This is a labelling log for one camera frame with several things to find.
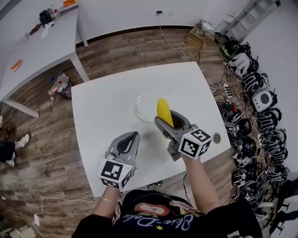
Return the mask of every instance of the black t-shirt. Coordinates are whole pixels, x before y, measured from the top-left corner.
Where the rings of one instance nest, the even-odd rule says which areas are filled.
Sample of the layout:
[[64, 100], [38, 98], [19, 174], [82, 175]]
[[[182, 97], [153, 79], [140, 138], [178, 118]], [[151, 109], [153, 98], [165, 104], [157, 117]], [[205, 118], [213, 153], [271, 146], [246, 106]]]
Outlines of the black t-shirt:
[[108, 218], [90, 215], [80, 221], [73, 238], [81, 237], [253, 237], [262, 232], [246, 200], [221, 206], [203, 215], [187, 201], [156, 191], [133, 190], [112, 225]]

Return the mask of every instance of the jeans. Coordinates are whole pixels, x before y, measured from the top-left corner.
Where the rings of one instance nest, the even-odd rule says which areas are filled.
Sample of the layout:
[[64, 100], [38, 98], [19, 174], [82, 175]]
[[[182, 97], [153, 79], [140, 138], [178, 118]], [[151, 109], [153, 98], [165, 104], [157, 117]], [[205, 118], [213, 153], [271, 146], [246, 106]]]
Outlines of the jeans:
[[15, 149], [15, 143], [9, 141], [0, 141], [0, 162], [4, 163], [11, 160]]

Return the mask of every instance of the wrist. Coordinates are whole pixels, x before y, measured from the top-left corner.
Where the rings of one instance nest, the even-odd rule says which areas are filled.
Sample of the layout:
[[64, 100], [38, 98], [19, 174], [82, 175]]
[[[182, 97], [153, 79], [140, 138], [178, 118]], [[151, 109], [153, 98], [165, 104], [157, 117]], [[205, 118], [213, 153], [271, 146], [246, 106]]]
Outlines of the wrist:
[[190, 158], [190, 157], [188, 157], [187, 155], [182, 155], [182, 159], [183, 159], [183, 161], [185, 162], [185, 164], [192, 164], [192, 163], [199, 163], [199, 164], [201, 164], [201, 160], [200, 160], [200, 158], [198, 158], [198, 159], [193, 159], [193, 158]]
[[111, 201], [117, 201], [120, 196], [120, 190], [111, 188], [111, 187], [106, 187], [102, 197], [105, 199], [111, 200]]

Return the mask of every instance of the bracelet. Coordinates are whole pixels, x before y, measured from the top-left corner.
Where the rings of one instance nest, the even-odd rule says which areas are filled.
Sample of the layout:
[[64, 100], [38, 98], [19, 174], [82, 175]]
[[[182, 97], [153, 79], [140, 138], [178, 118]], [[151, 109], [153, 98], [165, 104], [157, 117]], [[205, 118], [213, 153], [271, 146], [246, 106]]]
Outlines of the bracelet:
[[117, 202], [117, 201], [112, 201], [112, 200], [106, 199], [106, 198], [104, 198], [103, 196], [102, 196], [102, 199], [104, 199], [104, 200], [106, 200], [106, 201], [108, 201], [108, 202]]

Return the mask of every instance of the orange object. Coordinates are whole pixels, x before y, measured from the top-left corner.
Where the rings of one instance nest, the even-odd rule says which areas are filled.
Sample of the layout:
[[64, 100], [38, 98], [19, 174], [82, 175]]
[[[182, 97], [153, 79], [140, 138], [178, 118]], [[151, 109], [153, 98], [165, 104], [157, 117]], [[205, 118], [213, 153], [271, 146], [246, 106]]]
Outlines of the orange object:
[[13, 72], [16, 71], [20, 67], [20, 65], [21, 65], [22, 62], [23, 62], [23, 60], [22, 59], [19, 59], [10, 69]]
[[75, 0], [66, 0], [63, 2], [63, 6], [67, 7], [75, 3]]

